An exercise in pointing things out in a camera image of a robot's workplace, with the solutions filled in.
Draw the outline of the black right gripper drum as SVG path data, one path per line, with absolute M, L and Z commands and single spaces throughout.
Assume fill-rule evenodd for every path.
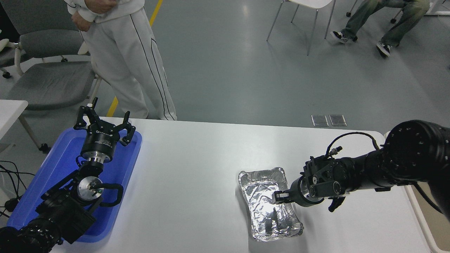
M 301 176 L 300 178 L 297 178 L 291 183 L 290 189 L 289 189 L 289 196 L 293 200 L 294 203 L 296 203 L 299 206 L 302 207 L 311 207 L 314 205 L 313 202 L 308 200 L 307 197 L 305 197 L 305 194 L 303 193 L 303 179 L 305 176 Z

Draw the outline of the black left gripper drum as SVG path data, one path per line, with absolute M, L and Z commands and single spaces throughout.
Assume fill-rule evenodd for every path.
M 117 142 L 120 139 L 118 131 L 107 131 L 85 129 L 86 138 L 81 149 L 84 158 L 93 157 L 94 153 L 102 153 L 105 158 L 113 158 Z

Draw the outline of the person's hand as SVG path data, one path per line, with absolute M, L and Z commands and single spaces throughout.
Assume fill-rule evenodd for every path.
M 82 32 L 88 32 L 92 22 L 84 19 L 78 12 L 72 15 L 72 22 Z
M 85 0 L 86 7 L 93 13 L 103 14 L 117 5 L 116 0 Z

